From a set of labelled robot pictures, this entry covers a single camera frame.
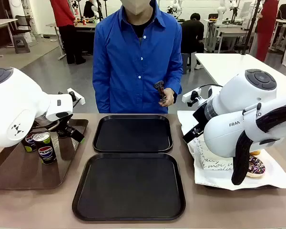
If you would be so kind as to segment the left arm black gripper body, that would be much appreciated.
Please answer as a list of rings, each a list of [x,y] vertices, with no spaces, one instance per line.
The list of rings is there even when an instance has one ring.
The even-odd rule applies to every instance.
[[[61,124],[57,127],[58,138],[72,137],[74,128],[68,124]]]

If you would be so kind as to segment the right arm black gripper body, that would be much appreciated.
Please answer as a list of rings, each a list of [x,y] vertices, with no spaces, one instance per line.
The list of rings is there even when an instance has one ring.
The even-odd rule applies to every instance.
[[[194,112],[193,117],[198,122],[194,127],[192,127],[186,134],[183,136],[183,140],[188,144],[191,142],[194,138],[199,137],[203,134],[204,128],[208,122],[208,119],[206,118],[204,114],[204,109],[206,107],[207,103],[203,103],[201,106],[197,108],[197,110]]]

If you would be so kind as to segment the person's left hand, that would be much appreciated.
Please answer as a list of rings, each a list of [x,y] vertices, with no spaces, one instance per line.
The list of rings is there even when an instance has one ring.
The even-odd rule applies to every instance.
[[[174,94],[175,92],[171,88],[165,88],[163,90],[166,99],[163,102],[160,102],[160,106],[162,107],[169,107],[174,104]]]

